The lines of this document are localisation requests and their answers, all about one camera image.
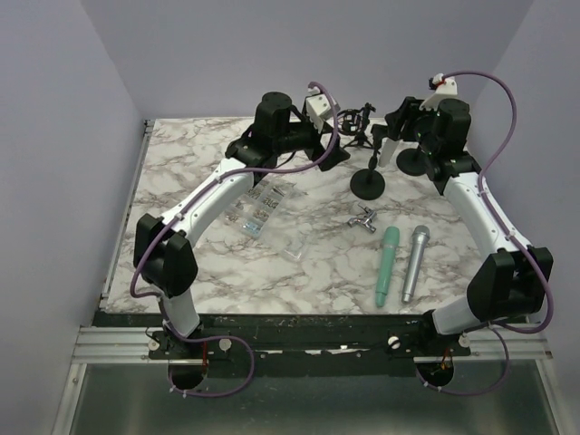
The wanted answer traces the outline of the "silver grey microphone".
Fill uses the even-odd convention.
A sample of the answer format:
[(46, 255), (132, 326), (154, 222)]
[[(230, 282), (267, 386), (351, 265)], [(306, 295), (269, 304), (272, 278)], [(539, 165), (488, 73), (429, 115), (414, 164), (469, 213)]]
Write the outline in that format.
[(414, 297), (424, 251), (430, 241), (430, 230), (423, 225), (416, 226), (411, 236), (411, 253), (402, 287), (401, 301), (409, 304)]

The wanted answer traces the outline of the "black tripod microphone stand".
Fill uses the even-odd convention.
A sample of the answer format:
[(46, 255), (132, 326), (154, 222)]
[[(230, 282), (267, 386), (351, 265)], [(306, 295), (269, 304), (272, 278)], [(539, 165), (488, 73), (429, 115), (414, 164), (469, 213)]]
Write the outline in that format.
[(338, 112), (339, 132), (351, 140), (343, 145), (343, 149), (356, 148), (372, 150), (373, 145), (368, 140), (366, 130), (370, 125), (371, 113), (376, 108), (366, 102), (361, 109), (344, 109)]

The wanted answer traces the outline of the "black round-base microphone stand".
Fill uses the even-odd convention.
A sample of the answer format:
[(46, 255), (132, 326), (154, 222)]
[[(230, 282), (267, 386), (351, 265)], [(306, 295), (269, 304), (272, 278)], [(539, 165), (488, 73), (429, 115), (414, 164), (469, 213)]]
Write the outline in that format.
[(396, 165), (400, 171), (412, 177), (426, 173), (425, 155), (420, 148), (402, 150), (397, 156)]

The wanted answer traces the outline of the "mint green microphone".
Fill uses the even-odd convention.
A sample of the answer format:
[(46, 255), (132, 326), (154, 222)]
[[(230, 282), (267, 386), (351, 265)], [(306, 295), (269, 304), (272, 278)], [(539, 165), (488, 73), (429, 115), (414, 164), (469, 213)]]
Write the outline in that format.
[(399, 243), (400, 230), (387, 227), (382, 238), (382, 256), (375, 286), (375, 306), (378, 308), (384, 307), (386, 303)]

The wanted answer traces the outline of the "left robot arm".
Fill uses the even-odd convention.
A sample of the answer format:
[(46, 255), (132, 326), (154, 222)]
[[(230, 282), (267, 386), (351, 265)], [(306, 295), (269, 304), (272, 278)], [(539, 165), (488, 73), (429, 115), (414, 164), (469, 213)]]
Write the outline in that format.
[(301, 109), (282, 92), (268, 92), (256, 107), (253, 123), (227, 146), (225, 157), (178, 205), (158, 217), (137, 222), (130, 294), (157, 299), (172, 331), (170, 348), (182, 358), (201, 345), (200, 318), (191, 287), (198, 274), (194, 247), (205, 230), (268, 174), (332, 169), (348, 160), (340, 147), (334, 97), (310, 82)]

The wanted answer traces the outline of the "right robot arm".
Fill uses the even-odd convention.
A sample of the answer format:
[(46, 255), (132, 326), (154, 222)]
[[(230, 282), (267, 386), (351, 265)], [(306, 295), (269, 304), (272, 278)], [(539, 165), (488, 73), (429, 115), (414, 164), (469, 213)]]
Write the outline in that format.
[(396, 164), (407, 175), (429, 178), (459, 213), (483, 259), (465, 294), (431, 311), (430, 324), (417, 332), (419, 348), (435, 355), (448, 347), (450, 335), (538, 312), (548, 300), (553, 257), (521, 236), (486, 189), (481, 167), (465, 150), (469, 105), (456, 98), (431, 110), (421, 105), (408, 96), (385, 116), (388, 139), (417, 145), (402, 151)]

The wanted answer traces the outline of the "white microphone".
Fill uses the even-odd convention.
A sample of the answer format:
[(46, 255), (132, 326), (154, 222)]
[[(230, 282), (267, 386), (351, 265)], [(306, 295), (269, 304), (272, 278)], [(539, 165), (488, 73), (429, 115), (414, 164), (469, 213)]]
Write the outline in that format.
[(382, 149), (380, 151), (379, 161), (378, 161), (379, 167), (384, 168), (390, 163), (392, 156), (393, 156), (394, 152), (396, 151), (397, 147), (398, 147), (398, 141), (392, 140), (390, 138), (384, 139), (384, 141), (382, 143)]

